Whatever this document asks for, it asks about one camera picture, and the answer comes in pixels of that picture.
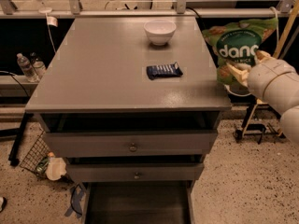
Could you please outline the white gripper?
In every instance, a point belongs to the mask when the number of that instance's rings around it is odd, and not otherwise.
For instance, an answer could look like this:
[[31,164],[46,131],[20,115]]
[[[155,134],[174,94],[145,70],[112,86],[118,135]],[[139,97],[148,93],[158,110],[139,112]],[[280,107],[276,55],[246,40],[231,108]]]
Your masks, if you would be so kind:
[[283,60],[271,60],[272,56],[263,50],[255,53],[252,69],[246,63],[227,63],[229,71],[243,86],[249,88],[254,96],[261,100],[285,95],[291,97],[297,93],[297,73],[293,66]]

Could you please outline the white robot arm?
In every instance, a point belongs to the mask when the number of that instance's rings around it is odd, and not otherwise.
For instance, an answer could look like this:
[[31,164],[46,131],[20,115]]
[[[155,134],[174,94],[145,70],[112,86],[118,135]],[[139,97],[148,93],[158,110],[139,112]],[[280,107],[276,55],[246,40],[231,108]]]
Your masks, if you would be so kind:
[[227,61],[231,74],[249,92],[280,114],[280,129],[299,143],[299,75],[295,68],[265,51],[258,50],[255,65]]

